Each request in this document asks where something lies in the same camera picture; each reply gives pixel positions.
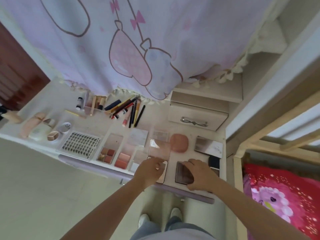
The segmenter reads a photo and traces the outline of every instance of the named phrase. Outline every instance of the pink bow print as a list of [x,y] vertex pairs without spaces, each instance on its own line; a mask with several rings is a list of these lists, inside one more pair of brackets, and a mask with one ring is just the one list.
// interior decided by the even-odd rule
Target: pink bow print
[[116,9],[120,10],[118,0],[114,0],[114,3],[110,2],[110,6],[112,13],[114,13]]
[[133,27],[133,30],[136,30],[136,26],[138,23],[141,23],[141,24],[145,24],[146,21],[144,20],[142,14],[140,11],[137,12],[137,15],[136,15],[136,19],[133,20],[133,19],[130,19],[130,22],[131,22],[131,25]]

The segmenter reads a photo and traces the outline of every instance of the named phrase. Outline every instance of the makeup sponge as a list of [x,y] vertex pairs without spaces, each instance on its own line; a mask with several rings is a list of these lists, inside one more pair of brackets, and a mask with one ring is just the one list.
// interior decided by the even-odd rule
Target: makeup sponge
[[186,152],[189,147],[188,137],[182,134],[173,134],[170,138],[170,145],[174,152]]

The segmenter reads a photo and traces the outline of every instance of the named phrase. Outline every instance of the person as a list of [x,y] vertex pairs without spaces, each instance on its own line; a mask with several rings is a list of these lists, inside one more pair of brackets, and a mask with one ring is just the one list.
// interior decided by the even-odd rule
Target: person
[[[132,180],[80,220],[61,240],[110,239],[138,195],[150,185],[155,184],[162,175],[164,171],[161,167],[162,162],[160,158],[143,161]],[[256,240],[309,239],[277,214],[220,179],[206,163],[190,159],[183,164],[194,177],[194,182],[187,185],[188,189],[214,193],[233,211]],[[173,209],[165,232],[162,233],[160,227],[151,222],[147,215],[142,215],[138,222],[139,228],[130,240],[215,239],[202,228],[183,223],[182,220],[180,210]]]

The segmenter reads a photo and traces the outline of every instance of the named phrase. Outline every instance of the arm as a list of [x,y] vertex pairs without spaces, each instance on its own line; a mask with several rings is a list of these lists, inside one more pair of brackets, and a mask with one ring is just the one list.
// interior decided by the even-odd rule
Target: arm
[[187,185],[188,189],[214,193],[233,211],[256,240],[309,239],[277,214],[219,178],[206,163],[190,159],[185,161],[184,165],[194,177],[194,183]]
[[160,158],[143,161],[132,180],[86,215],[61,240],[110,239],[134,200],[160,178],[164,171],[162,162]]

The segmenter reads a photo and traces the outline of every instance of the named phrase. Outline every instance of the lip gloss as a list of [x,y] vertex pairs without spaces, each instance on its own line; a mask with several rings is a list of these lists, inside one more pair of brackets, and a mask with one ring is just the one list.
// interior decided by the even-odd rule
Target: lip gloss
[[123,127],[126,127],[126,125],[127,125],[127,123],[128,123],[129,117],[130,117],[130,115],[131,115],[132,107],[133,107],[133,106],[131,106],[131,108],[128,110],[127,114],[125,115],[125,118],[124,118],[123,123],[122,123],[122,126],[123,126]]

